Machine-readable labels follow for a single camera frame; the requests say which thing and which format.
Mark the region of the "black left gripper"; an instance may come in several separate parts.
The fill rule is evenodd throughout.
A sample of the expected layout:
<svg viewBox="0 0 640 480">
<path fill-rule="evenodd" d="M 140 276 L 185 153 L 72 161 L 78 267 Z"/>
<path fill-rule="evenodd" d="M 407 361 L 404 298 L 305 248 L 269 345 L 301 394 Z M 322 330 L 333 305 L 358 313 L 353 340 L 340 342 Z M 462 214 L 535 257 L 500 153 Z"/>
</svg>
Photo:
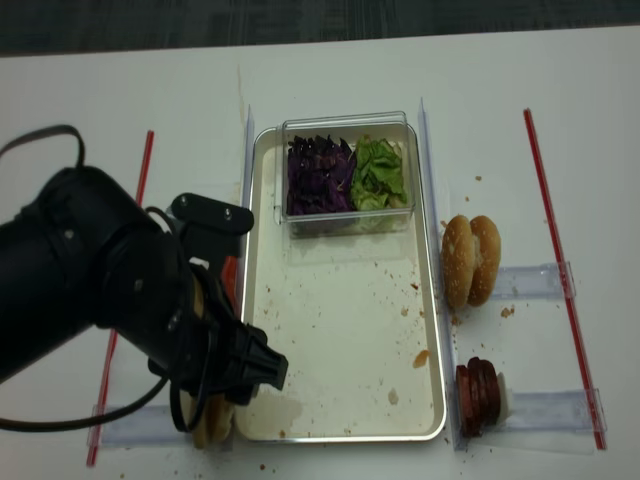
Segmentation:
<svg viewBox="0 0 640 480">
<path fill-rule="evenodd" d="M 287 358 L 268 345 L 266 333 L 237 318 L 221 280 L 192 265 L 193 307 L 179 324 L 178 353 L 167 367 L 150 359 L 149 371 L 193 397 L 223 395 L 246 405 L 250 387 L 282 390 Z"/>
</svg>

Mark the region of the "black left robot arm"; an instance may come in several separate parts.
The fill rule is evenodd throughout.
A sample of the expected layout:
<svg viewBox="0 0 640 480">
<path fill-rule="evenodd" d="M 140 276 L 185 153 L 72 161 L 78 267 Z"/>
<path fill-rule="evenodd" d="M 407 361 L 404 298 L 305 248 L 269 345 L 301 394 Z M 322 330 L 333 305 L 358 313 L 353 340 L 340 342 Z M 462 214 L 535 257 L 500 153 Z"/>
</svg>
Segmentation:
<svg viewBox="0 0 640 480">
<path fill-rule="evenodd" d="M 90 327 L 113 329 L 152 374 L 247 404 L 288 362 L 234 314 L 221 280 L 189 261 L 111 177 L 66 168 L 1 228 L 1 376 Z"/>
</svg>

